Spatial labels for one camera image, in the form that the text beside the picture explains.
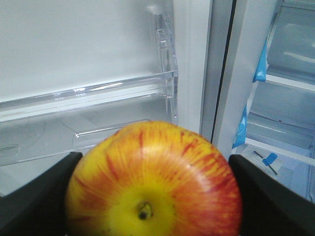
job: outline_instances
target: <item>door shelf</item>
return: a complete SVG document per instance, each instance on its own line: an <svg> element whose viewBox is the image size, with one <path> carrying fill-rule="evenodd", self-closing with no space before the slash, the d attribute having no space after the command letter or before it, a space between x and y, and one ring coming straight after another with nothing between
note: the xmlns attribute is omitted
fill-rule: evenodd
<svg viewBox="0 0 315 236"><path fill-rule="evenodd" d="M283 86L291 89L300 90L302 92L309 92L315 94L315 85L307 84L300 81L290 80L274 75L266 75L266 83Z"/></svg>
<svg viewBox="0 0 315 236"><path fill-rule="evenodd" d="M267 73L315 85L315 4L286 0L268 38Z"/></svg>
<svg viewBox="0 0 315 236"><path fill-rule="evenodd" d="M290 125L250 112L247 122L247 137L257 135L304 149L312 148L314 141L313 129Z"/></svg>
<svg viewBox="0 0 315 236"><path fill-rule="evenodd" d="M236 153L243 155L270 177L301 197L315 202L314 159L249 138L246 138L244 145L237 148ZM264 158L275 153L277 158L271 167L277 174L271 171L255 153L259 153Z"/></svg>

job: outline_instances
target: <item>black holder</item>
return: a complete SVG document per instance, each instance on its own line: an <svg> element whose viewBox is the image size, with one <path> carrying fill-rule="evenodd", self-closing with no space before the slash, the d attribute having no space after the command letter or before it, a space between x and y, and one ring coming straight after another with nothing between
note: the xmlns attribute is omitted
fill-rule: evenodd
<svg viewBox="0 0 315 236"><path fill-rule="evenodd" d="M64 236L64 196L82 154L72 152L33 181L0 198L0 236Z"/></svg>
<svg viewBox="0 0 315 236"><path fill-rule="evenodd" d="M241 155L231 155L229 164L243 199L242 236L315 236L315 204Z"/></svg>
<svg viewBox="0 0 315 236"><path fill-rule="evenodd" d="M0 236L64 236L64 196L82 157L72 152L0 199ZM315 236L315 204L293 193L240 155L229 164L243 199L242 236Z"/></svg>

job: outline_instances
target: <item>apple stem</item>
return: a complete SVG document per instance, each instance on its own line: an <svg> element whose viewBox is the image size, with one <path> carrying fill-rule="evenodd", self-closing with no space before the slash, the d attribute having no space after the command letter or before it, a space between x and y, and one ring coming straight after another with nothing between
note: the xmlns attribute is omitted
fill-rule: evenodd
<svg viewBox="0 0 315 236"><path fill-rule="evenodd" d="M152 207L148 202L141 202L138 205L138 217L140 220L146 220L153 216Z"/></svg>

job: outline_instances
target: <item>blue tag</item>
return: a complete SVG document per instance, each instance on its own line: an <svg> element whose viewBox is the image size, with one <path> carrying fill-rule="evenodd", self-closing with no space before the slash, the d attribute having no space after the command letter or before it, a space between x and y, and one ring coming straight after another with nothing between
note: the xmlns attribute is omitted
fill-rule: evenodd
<svg viewBox="0 0 315 236"><path fill-rule="evenodd" d="M278 156L272 152L267 158L262 160L262 162L265 164L265 166L270 166L277 159L277 157Z"/></svg>
<svg viewBox="0 0 315 236"><path fill-rule="evenodd" d="M243 111L242 119L241 119L241 122L238 126L236 140L235 140L235 143L233 144L232 148L236 148L239 145L242 145L245 143L246 127L247 127L247 106L245 106L245 109Z"/></svg>
<svg viewBox="0 0 315 236"><path fill-rule="evenodd" d="M262 49L261 56L258 62L258 66L254 75L253 82L266 81L266 51L267 51L267 43L265 43L264 48Z"/></svg>

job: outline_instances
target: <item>red and yellow apple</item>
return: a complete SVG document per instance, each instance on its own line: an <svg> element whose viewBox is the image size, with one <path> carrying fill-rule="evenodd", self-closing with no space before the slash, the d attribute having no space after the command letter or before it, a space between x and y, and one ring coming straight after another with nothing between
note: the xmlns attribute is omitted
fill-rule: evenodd
<svg viewBox="0 0 315 236"><path fill-rule="evenodd" d="M89 151L65 209L72 236L237 236L242 217L225 158L163 121L128 125Z"/></svg>

